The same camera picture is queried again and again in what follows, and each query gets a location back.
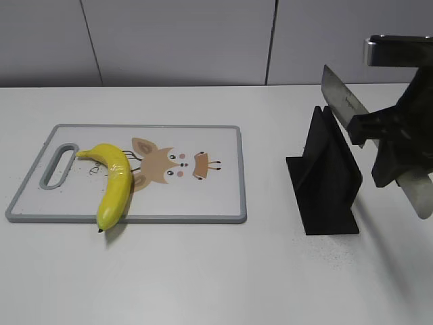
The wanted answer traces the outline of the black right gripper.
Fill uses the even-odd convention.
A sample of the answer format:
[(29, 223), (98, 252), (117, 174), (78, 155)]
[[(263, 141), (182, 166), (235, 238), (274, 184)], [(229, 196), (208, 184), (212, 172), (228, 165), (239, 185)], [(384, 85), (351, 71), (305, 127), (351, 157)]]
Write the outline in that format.
[(348, 124), (354, 145), (379, 140), (371, 171), (375, 185), (384, 188), (408, 171), (432, 172), (432, 155), (405, 144), (432, 142), (432, 67), (418, 68), (395, 106), (354, 115)]

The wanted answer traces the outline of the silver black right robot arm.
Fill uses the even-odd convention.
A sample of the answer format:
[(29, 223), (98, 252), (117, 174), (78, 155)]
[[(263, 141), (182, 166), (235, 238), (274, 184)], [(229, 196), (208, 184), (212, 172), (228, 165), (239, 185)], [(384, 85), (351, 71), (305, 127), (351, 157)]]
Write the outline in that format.
[(368, 43), (368, 65), (417, 68), (395, 105), (355, 115), (348, 124), (353, 144), (379, 142), (371, 174), (383, 188), (407, 171), (432, 172), (432, 38), (372, 35)]

